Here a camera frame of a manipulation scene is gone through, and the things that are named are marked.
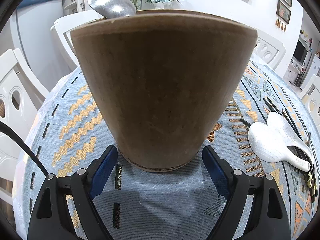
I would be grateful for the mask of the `white chair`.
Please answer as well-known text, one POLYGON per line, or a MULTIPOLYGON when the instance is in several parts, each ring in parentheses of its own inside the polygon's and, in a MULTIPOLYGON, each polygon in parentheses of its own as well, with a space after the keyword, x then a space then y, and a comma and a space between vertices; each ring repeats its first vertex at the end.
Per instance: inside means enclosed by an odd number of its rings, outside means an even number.
POLYGON ((267 63, 271 69, 276 70, 286 53, 285 47, 279 40, 262 30, 257 29, 257 34, 253 53, 267 63))
MULTIPOLYGON (((28 66, 20 49, 8 49, 1 55, 1 122, 26 139, 37 110, 33 96, 44 102, 49 91, 28 66)), ((1 133, 1 178, 13 181, 20 147, 1 133)))
POLYGON ((101 18, 103 16, 94 10, 82 11, 58 18, 51 27, 53 40, 71 71, 80 66, 71 41, 71 31, 101 18))

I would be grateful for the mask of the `patterned blue table mat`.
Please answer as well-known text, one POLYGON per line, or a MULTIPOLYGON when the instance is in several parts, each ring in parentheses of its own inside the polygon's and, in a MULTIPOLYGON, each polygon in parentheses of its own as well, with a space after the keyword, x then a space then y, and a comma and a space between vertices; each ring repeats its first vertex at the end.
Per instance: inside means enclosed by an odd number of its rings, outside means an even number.
MULTIPOLYGON (((287 162, 267 163, 252 151, 244 122, 265 122, 268 105, 287 110, 319 163, 319 133, 299 96, 274 71, 249 63, 223 115, 204 141, 249 176, 271 174, 286 206, 292 239, 317 211, 304 175, 287 162)), ((63 77, 37 114, 26 143, 48 172, 70 176, 115 143, 81 70, 63 77)), ((137 169, 119 156, 94 204, 115 239, 205 239, 225 205, 196 157, 168 173, 137 169)))

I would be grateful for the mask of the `white chair near left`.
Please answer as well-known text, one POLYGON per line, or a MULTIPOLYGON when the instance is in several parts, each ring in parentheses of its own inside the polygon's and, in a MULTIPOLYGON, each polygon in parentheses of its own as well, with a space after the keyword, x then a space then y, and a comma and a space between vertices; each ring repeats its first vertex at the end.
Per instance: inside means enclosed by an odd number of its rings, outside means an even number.
MULTIPOLYGON (((1 55, 1 122, 26 139, 37 110, 33 96, 44 102, 49 91, 28 66, 20 49, 8 49, 1 55)), ((1 178, 13 181, 20 147, 1 133, 1 178)))

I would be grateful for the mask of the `silver metal spoon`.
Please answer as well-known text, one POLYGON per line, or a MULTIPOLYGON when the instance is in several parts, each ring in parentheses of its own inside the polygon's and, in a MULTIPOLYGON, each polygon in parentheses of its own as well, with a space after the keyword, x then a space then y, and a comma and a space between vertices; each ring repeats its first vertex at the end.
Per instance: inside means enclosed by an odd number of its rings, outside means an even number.
POLYGON ((88 5, 104 18, 133 16, 136 7, 131 0, 87 0, 88 5))

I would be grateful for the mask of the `white chair far right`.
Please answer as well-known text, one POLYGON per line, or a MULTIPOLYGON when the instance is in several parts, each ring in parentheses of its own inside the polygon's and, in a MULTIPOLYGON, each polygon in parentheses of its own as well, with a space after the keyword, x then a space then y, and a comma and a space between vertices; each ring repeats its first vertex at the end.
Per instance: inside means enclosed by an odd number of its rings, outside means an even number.
POLYGON ((257 29, 257 34, 253 53, 267 63, 271 69, 276 70, 286 53, 285 47, 279 40, 262 30, 257 29))

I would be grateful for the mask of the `silver refrigerator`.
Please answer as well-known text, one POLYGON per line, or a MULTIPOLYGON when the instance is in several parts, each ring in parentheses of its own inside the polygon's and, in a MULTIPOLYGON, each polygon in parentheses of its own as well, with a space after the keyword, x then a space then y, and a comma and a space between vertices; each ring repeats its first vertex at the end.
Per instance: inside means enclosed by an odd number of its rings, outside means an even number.
POLYGON ((63 16, 62 0, 52 0, 15 10, 10 19, 14 47, 47 90, 71 73, 52 32, 54 22, 63 16))

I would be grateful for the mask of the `white ceramic rice paddle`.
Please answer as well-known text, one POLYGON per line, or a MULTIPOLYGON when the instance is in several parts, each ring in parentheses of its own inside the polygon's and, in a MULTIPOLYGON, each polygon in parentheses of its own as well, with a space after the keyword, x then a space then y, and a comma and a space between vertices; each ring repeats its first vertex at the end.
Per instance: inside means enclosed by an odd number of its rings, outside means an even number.
POLYGON ((296 135, 288 121, 276 112, 269 113, 267 124, 251 124, 248 141, 255 155, 268 163, 286 161, 303 172, 309 172, 313 166, 310 148, 296 135), (289 146, 302 150, 307 159, 294 155, 289 146))

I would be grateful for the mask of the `small framed picture lower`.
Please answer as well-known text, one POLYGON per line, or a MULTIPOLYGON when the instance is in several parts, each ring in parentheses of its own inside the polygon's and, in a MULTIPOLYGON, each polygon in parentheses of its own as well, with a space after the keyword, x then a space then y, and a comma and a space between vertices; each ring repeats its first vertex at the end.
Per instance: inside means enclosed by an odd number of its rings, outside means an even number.
POLYGON ((291 10, 281 1, 278 0, 276 14, 287 24, 290 22, 291 10))

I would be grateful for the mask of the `brown wooden utensil holder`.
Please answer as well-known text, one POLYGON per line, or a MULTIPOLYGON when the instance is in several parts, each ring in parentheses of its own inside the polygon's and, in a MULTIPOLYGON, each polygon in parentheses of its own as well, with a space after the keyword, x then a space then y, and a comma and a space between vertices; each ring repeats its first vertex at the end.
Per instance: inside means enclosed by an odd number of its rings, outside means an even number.
POLYGON ((257 37, 242 23, 187 10, 144 10, 71 31, 120 153, 148 172, 169 172, 195 157, 231 100, 257 37))

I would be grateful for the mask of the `white chair far left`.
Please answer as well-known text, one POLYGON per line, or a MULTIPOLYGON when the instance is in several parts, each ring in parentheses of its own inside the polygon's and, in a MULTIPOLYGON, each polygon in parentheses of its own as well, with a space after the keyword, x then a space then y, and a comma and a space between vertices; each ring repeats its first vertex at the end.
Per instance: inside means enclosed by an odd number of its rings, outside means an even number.
POLYGON ((101 18, 103 16, 94 10, 82 11, 58 18, 51 27, 53 40, 71 71, 80 66, 71 41, 71 31, 101 18))

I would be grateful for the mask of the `white chair right edge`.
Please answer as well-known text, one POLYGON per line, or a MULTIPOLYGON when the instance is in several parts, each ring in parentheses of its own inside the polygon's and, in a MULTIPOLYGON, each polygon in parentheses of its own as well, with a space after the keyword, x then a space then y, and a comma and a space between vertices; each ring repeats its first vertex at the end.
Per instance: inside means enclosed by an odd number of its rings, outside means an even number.
POLYGON ((316 128, 319 131, 319 103, 320 103, 320 77, 313 74, 305 88, 300 93, 300 99, 310 113, 316 128))

